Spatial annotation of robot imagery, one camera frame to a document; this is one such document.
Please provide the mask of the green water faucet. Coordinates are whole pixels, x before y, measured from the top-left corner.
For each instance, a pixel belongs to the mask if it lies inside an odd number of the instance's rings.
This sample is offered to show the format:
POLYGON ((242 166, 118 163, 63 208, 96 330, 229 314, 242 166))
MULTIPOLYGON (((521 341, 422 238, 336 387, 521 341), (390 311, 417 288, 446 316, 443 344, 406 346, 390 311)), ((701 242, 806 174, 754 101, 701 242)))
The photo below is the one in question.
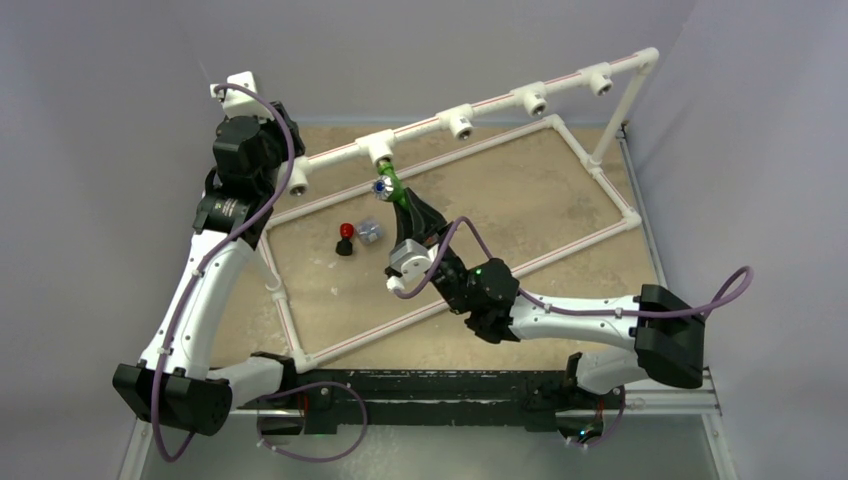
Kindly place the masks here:
POLYGON ((378 177, 372 184, 374 196, 380 201, 393 203, 407 209, 405 187, 392 162, 381 159, 376 163, 376 169, 378 177))

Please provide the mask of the white pvc pipe frame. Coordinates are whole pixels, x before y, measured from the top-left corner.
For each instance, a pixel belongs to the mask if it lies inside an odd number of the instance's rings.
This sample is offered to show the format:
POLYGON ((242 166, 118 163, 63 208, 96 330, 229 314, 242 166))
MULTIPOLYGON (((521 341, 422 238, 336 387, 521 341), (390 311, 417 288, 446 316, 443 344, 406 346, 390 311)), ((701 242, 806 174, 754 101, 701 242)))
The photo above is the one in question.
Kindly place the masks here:
MULTIPOLYGON (((336 166, 343 161, 368 157, 376 168, 376 163, 381 159, 392 161, 393 149, 397 145, 435 132, 449 131, 453 138, 460 141, 467 140, 472 135, 474 129, 472 120, 511 107, 521 107, 531 118, 535 119, 528 125, 472 143, 468 147, 463 147, 432 158, 415 166, 400 170, 395 166, 394 168, 400 180, 405 180, 413 175, 428 172, 454 161, 461 160, 469 155, 483 152, 488 148, 500 146, 506 142, 517 140, 540 130, 552 129, 555 131, 565 141, 573 154, 575 154, 589 177, 607 195, 621 214, 621 218, 610 226, 604 227, 520 265, 517 267, 514 275, 520 277, 535 273, 537 270, 547 267, 556 261, 563 260, 588 247, 595 246, 607 239, 614 238, 619 234, 641 226, 642 218, 640 214, 637 213, 636 208, 630 205, 617 187, 614 186, 601 165, 608 147, 615 138, 616 132, 624 121, 626 114, 630 111, 639 90, 658 63, 659 56, 659 51, 656 48, 646 48, 626 57, 611 62, 591 65, 558 78, 520 86, 511 90, 509 93, 490 99, 451 107, 429 118, 409 125, 378 131, 325 152, 312 156, 300 156, 294 161, 292 179, 281 182, 285 187, 284 192, 297 196, 303 195, 308 188, 307 176, 310 173, 336 166), (628 83, 621 100, 591 153, 586 151, 559 115, 545 113, 549 107, 549 96, 559 92, 585 87, 593 95, 602 97, 612 89, 612 77, 626 72, 632 72, 633 77, 628 83)), ((368 191, 369 184, 364 183, 296 207, 282 214, 276 214, 269 220, 267 228, 271 229, 284 225, 289 221, 294 221, 308 214, 335 206, 343 201, 365 194, 368 191)), ((274 288, 271 292, 281 316, 283 332, 298 373, 305 373, 319 366, 327 365, 345 354, 361 347, 375 344, 390 334, 429 319, 448 308, 443 301, 433 302, 319 352, 307 353, 301 346, 300 339, 296 333, 294 316, 291 312, 288 298, 285 296, 285 288, 274 288)))

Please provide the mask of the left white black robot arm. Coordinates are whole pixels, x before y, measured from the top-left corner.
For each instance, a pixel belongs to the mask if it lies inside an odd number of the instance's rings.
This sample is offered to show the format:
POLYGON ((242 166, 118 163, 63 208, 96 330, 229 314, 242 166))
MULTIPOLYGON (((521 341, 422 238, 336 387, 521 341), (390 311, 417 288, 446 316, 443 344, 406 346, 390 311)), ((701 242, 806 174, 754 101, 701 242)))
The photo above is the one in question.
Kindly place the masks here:
POLYGON ((284 409, 297 399, 298 382, 284 373, 280 356, 257 354, 216 372, 211 350, 227 300, 250 258, 257 258, 269 212, 233 240, 228 235, 272 198, 289 157, 304 154, 298 125, 275 101, 290 134, 274 119, 228 115, 216 128, 215 166, 192 223, 190 253, 178 290, 160 327, 139 360, 120 364, 112 385, 141 420, 211 436, 232 408, 261 397, 284 409))

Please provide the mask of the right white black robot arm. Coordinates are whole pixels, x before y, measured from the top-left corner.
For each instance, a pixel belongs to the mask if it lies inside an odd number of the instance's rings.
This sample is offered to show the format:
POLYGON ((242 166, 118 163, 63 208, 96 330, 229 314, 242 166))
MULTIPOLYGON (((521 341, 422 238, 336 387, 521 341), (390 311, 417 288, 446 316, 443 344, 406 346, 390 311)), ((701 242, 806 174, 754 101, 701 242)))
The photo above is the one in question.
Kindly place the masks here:
POLYGON ((468 267, 450 246, 466 218, 448 221, 410 188, 390 196, 396 241, 385 269, 402 299, 432 286, 448 310, 491 343, 570 339, 606 345, 574 354, 561 381, 564 399, 584 407, 630 382, 650 379, 680 389, 703 384, 706 316, 667 288, 645 284, 637 295, 550 297, 521 288, 500 258, 468 267))

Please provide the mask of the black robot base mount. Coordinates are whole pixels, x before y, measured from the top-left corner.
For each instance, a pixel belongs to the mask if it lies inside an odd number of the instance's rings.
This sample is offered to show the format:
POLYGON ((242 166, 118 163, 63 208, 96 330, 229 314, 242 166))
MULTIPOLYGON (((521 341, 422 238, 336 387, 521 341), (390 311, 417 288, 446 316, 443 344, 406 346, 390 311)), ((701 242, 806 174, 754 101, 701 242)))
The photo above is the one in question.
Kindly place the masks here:
POLYGON ((577 387, 568 370, 316 369, 283 383, 307 386, 289 398, 254 400, 245 413, 285 411, 305 417, 308 434, 342 425, 521 427, 575 436, 602 431, 624 389, 600 396, 577 387))

